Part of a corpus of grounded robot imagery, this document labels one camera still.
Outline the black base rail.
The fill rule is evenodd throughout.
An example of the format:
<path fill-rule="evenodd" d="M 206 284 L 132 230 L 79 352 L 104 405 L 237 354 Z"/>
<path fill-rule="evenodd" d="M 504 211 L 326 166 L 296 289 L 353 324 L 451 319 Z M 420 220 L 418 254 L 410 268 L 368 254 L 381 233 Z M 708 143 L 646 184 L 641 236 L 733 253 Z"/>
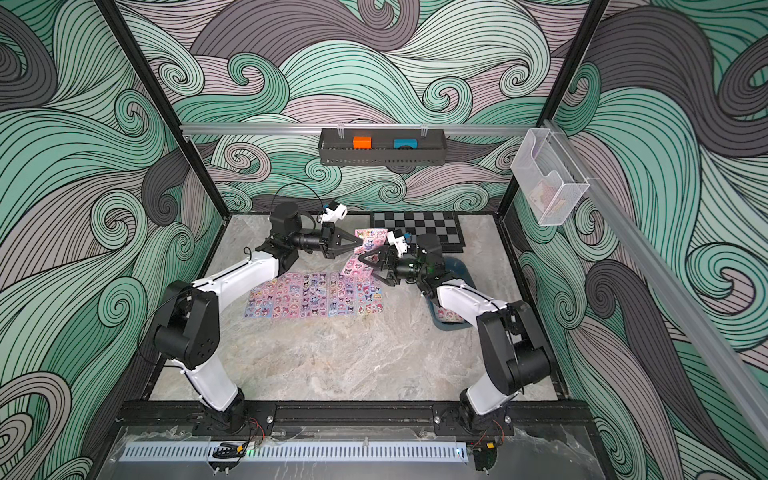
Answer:
<path fill-rule="evenodd" d="M 474 415 L 458 401 L 247 401 L 236 412 L 206 413 L 195 401 L 132 401 L 124 404 L 120 426 L 191 426 L 195 433 L 238 438 L 249 433 L 279 438 L 313 428 L 406 428 L 457 439 L 512 436 L 516 430 L 596 432 L 582 401 L 512 401 L 490 414 Z"/>

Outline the teal block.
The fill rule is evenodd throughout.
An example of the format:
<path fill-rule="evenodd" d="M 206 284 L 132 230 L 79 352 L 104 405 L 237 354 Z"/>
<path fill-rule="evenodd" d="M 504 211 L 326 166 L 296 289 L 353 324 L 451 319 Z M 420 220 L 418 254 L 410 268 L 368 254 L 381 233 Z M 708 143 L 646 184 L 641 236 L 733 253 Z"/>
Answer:
<path fill-rule="evenodd" d="M 395 139 L 393 147 L 395 149 L 416 149 L 418 141 L 416 139 Z"/>

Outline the black and grey chessboard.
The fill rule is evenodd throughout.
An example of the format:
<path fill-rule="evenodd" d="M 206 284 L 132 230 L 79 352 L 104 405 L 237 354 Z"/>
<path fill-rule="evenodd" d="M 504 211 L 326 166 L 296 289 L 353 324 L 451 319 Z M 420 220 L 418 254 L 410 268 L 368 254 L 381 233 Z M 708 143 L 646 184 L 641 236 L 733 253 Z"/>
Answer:
<path fill-rule="evenodd" d="M 409 245 L 421 234 L 434 234 L 444 253 L 462 253 L 466 246 L 459 216 L 453 212 L 376 212 L 370 214 L 370 226 L 404 234 Z"/>

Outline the black corner frame post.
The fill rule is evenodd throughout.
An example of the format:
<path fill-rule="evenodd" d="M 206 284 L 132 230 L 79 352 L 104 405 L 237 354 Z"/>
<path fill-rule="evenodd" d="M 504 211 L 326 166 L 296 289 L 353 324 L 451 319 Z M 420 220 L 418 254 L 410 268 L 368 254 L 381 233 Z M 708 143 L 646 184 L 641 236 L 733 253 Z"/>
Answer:
<path fill-rule="evenodd" d="M 606 15 L 608 1 L 523 1 L 547 41 L 548 72 L 529 95 L 503 102 L 502 125 L 542 127 L 562 109 L 588 46 Z"/>
<path fill-rule="evenodd" d="M 225 222 L 231 219 L 231 213 L 223 197 L 219 193 L 212 177 L 207 171 L 202 157 L 195 145 L 186 139 L 181 131 L 181 122 L 167 96 L 164 94 L 159 81 L 155 77 L 149 62 L 130 31 L 127 22 L 119 11 L 115 1 L 95 0 L 95 4 L 105 19 L 113 36 L 117 40 L 128 61 L 131 63 L 139 80 L 146 88 L 150 99 L 157 108 L 160 117 L 182 152 L 187 163 L 200 181 L 203 189 L 212 201 L 215 209 Z"/>

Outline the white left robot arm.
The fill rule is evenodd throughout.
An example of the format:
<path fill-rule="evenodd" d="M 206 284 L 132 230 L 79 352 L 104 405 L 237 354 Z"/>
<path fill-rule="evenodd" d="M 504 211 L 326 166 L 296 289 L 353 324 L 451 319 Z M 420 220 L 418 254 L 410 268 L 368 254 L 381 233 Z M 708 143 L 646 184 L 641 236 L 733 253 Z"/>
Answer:
<path fill-rule="evenodd" d="M 148 337 L 181 370 L 209 412 L 244 416 L 236 412 L 244 404 L 242 390 L 217 355 L 222 311 L 253 288 L 287 273 L 302 251 L 334 259 L 360 246 L 360 238 L 336 226 L 347 214 L 345 205 L 330 201 L 322 206 L 315 228 L 307 229 L 298 205 L 281 203 L 269 216 L 269 235 L 255 249 L 246 249 L 244 259 L 206 278 L 175 281 L 166 288 Z"/>

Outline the aluminium rail right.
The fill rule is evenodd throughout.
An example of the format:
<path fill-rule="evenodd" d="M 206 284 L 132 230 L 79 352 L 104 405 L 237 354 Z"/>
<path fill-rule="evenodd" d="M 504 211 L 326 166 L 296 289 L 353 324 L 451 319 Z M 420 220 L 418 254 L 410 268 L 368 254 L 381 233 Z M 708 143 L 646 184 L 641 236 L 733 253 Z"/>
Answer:
<path fill-rule="evenodd" d="M 614 202 L 605 182 L 579 156 L 564 130 L 553 120 L 543 125 L 555 136 L 566 159 L 588 181 L 588 196 L 601 212 L 618 240 L 637 262 L 653 292 L 671 314 L 717 378 L 751 430 L 767 444 L 767 393 L 705 311 L 664 262 L 648 239 Z"/>

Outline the aluminium rail back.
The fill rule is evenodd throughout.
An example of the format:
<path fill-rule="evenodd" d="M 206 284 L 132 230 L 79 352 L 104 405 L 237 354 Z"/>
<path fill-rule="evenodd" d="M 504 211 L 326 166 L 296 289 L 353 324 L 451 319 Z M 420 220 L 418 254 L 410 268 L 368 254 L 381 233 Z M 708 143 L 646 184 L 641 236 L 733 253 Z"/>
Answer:
<path fill-rule="evenodd" d="M 499 124 L 377 124 L 377 123 L 182 123 L 185 136 L 195 135 L 320 135 L 324 129 L 344 136 L 347 130 L 442 130 L 446 136 L 506 137 L 524 136 L 532 126 Z"/>

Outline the orange block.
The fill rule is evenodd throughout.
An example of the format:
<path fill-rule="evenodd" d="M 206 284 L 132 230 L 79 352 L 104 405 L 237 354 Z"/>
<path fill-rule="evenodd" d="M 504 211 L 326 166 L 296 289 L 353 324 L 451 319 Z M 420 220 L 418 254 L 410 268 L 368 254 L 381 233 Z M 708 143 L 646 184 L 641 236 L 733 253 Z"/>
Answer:
<path fill-rule="evenodd" d="M 356 150 L 369 150 L 373 148 L 371 136 L 354 136 L 352 146 Z"/>

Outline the pink sticker sheet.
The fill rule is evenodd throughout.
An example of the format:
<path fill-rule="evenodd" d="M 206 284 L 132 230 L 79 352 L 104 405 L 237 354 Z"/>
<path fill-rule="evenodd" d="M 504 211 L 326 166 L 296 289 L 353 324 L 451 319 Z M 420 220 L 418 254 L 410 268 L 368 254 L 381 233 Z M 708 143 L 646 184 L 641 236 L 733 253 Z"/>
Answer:
<path fill-rule="evenodd" d="M 328 276 L 328 316 L 350 316 L 357 313 L 358 282 L 355 278 L 332 273 Z"/>
<path fill-rule="evenodd" d="M 384 310 L 382 290 L 375 279 L 358 282 L 356 298 L 358 315 L 382 313 Z"/>
<path fill-rule="evenodd" d="M 305 275 L 286 273 L 276 279 L 273 287 L 273 319 L 298 319 L 302 311 Z"/>
<path fill-rule="evenodd" d="M 256 286 L 249 292 L 244 311 L 245 318 L 273 317 L 278 283 L 278 279 L 272 279 Z"/>
<path fill-rule="evenodd" d="M 373 268 L 361 262 L 359 256 L 383 246 L 387 242 L 388 231 L 383 228 L 356 229 L 354 235 L 362 240 L 362 245 L 354 249 L 352 257 L 344 265 L 341 274 L 357 279 L 368 278 Z"/>
<path fill-rule="evenodd" d="M 328 283 L 327 273 L 310 273 L 302 277 L 301 318 L 328 316 Z"/>

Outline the clear plastic wall holder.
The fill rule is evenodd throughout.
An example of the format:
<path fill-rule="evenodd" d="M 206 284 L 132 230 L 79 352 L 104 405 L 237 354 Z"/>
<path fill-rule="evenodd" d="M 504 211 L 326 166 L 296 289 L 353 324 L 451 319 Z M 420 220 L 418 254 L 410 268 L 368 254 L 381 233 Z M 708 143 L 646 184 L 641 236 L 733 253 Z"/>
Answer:
<path fill-rule="evenodd" d="M 526 132 L 511 170 L 540 226 L 562 225 L 589 189 L 567 137 L 549 128 Z"/>

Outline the black corner frame post right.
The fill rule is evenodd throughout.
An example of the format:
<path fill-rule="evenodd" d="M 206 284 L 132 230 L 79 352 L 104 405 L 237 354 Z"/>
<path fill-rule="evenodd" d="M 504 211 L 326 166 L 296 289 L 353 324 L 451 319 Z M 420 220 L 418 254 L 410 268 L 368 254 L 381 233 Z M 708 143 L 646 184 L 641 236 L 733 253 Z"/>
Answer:
<path fill-rule="evenodd" d="M 548 72 L 529 95 L 503 102 L 502 125 L 542 127 L 562 109 L 588 46 L 606 15 L 608 1 L 523 1 L 547 41 Z"/>

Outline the teal plastic storage box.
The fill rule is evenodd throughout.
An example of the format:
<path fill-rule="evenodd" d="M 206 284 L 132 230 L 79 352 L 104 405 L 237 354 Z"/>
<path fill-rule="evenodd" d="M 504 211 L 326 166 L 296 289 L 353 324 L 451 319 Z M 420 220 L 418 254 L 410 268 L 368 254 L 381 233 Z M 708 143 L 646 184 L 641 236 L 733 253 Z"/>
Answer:
<path fill-rule="evenodd" d="M 447 257 L 445 259 L 445 265 L 449 272 L 459 277 L 471 288 L 476 287 L 467 266 L 460 259 L 455 257 Z M 440 331 L 450 332 L 450 331 L 464 330 L 472 327 L 472 325 L 467 321 L 460 324 L 448 324 L 448 323 L 439 322 L 436 316 L 438 306 L 429 299 L 426 299 L 426 305 L 428 307 L 428 311 L 432 319 L 433 325 Z"/>

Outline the black wall-mounted tray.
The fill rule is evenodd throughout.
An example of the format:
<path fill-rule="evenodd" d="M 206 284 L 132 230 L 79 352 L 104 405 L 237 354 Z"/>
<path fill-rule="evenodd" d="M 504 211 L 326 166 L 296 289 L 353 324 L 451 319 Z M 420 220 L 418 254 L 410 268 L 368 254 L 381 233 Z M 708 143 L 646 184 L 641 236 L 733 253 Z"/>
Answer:
<path fill-rule="evenodd" d="M 373 148 L 356 150 L 354 136 L 371 136 Z M 416 139 L 416 149 L 395 149 L 395 139 Z M 447 139 L 442 130 L 347 130 L 340 136 L 335 130 L 324 129 L 319 137 L 320 160 L 327 166 L 385 166 L 416 167 L 442 165 L 447 158 Z"/>

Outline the aluminium rail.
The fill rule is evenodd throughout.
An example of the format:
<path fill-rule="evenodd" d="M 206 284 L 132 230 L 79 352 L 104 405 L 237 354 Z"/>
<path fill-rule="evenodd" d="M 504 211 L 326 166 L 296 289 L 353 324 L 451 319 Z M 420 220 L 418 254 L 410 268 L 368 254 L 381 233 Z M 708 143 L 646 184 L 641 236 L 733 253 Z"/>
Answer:
<path fill-rule="evenodd" d="M 377 124 L 377 123 L 182 123 L 185 136 L 195 135 L 320 135 L 324 129 L 344 136 L 347 130 L 442 130 L 446 136 L 506 137 L 524 136 L 532 126 L 499 124 Z"/>
<path fill-rule="evenodd" d="M 618 240 L 637 262 L 653 292 L 671 314 L 717 378 L 751 430 L 767 444 L 767 393 L 705 311 L 664 262 L 648 239 L 614 202 L 605 182 L 579 156 L 564 130 L 553 120 L 543 125 L 555 136 L 566 159 L 588 181 L 588 196 L 601 212 Z"/>

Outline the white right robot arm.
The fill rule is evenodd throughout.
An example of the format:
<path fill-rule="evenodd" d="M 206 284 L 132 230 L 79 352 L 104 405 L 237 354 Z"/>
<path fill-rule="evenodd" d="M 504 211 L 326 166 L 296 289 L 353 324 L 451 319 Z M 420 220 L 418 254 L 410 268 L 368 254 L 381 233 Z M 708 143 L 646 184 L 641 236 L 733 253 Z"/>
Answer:
<path fill-rule="evenodd" d="M 416 285 L 433 305 L 475 328 L 484 374 L 461 397 L 468 421 L 495 412 L 551 375 L 553 351 L 530 305 L 504 302 L 470 286 L 449 269 L 436 235 L 421 235 L 409 246 L 390 233 L 384 245 L 360 254 L 359 261 L 389 286 Z"/>

